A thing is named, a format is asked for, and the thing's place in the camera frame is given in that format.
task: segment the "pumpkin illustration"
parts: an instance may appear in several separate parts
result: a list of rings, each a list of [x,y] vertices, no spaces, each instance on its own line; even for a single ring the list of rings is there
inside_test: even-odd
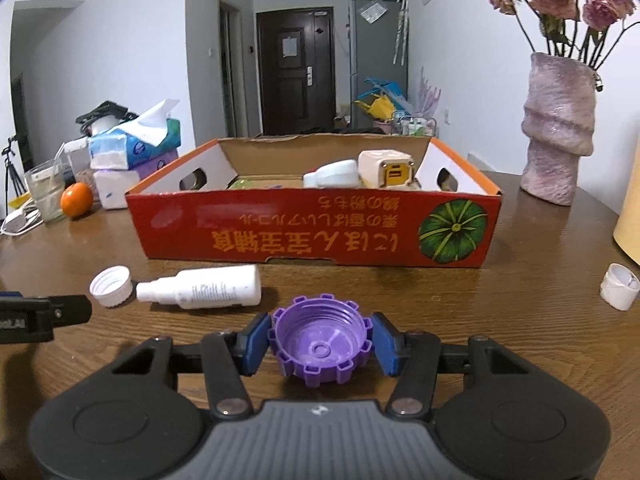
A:
[[[418,231],[420,252],[438,264],[464,260],[478,248],[487,224],[482,206],[463,198],[439,205]]]

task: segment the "blue tissue package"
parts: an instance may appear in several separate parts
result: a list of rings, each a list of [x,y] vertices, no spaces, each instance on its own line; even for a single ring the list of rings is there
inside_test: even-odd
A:
[[[92,170],[130,170],[180,147],[180,121],[167,119],[167,136],[158,146],[147,144],[117,126],[89,139]]]

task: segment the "gray refrigerator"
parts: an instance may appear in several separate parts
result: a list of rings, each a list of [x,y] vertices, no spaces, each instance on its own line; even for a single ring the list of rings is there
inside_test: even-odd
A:
[[[402,45],[398,63],[394,65],[396,33],[400,4],[384,2],[388,7],[375,22],[369,23],[360,15],[360,10],[372,0],[351,0],[349,9],[350,45],[351,45],[351,128],[369,128],[373,118],[353,102],[358,95],[373,87],[365,83],[368,77],[395,81],[406,96],[408,79],[408,56],[404,66],[400,63]]]

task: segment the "purple cap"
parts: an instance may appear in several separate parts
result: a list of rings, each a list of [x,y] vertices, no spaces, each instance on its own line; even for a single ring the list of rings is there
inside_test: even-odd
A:
[[[271,350],[284,376],[296,375],[309,388],[351,379],[354,368],[364,366],[373,344],[372,323],[358,314],[353,301],[300,296],[289,308],[273,314],[269,330]]]

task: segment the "orange fruit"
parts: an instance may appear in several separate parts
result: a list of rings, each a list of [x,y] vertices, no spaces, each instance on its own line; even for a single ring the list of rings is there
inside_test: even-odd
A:
[[[65,189],[60,197],[60,209],[69,218],[78,218],[88,213],[94,204],[94,194],[91,188],[78,182]]]

